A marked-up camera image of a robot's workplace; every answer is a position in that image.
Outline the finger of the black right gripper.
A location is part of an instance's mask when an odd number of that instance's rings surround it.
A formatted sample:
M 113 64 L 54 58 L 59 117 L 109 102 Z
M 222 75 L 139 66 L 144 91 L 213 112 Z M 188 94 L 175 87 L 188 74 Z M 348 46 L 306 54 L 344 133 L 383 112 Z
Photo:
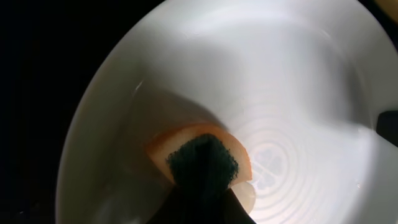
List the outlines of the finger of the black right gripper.
M 398 111 L 382 112 L 377 118 L 376 132 L 378 135 L 398 146 Z

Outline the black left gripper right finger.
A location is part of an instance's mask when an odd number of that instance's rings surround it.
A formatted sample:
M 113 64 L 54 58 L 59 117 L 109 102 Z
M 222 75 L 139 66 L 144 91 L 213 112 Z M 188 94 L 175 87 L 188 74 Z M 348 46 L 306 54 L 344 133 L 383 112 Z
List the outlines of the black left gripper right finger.
M 239 202 L 235 193 L 228 189 L 213 197 L 203 206 L 201 222 L 205 224 L 255 224 Z

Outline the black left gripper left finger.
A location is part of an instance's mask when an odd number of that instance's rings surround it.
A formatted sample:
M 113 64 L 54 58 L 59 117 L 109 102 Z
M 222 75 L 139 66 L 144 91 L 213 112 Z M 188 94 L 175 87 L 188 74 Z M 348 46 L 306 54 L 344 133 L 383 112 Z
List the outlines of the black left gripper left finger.
M 197 203 L 180 187 L 174 187 L 162 206 L 147 224 L 194 224 L 197 223 Z

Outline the green and yellow sponge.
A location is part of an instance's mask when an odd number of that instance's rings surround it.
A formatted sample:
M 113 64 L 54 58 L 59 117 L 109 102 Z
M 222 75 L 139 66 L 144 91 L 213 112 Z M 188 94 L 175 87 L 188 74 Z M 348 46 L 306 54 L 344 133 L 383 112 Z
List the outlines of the green and yellow sponge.
M 229 132 L 210 123 L 159 134 L 145 148 L 152 163 L 197 203 L 197 223 L 213 197 L 252 179 L 245 147 Z

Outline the light green plate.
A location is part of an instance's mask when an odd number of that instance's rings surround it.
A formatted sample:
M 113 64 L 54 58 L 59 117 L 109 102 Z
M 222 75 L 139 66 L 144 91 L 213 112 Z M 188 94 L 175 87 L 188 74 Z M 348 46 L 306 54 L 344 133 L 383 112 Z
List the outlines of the light green plate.
M 144 145 L 209 121 L 251 158 L 257 223 L 396 223 L 397 51 L 357 1 L 166 1 L 100 66 L 58 173 L 57 223 L 145 223 L 170 189 Z

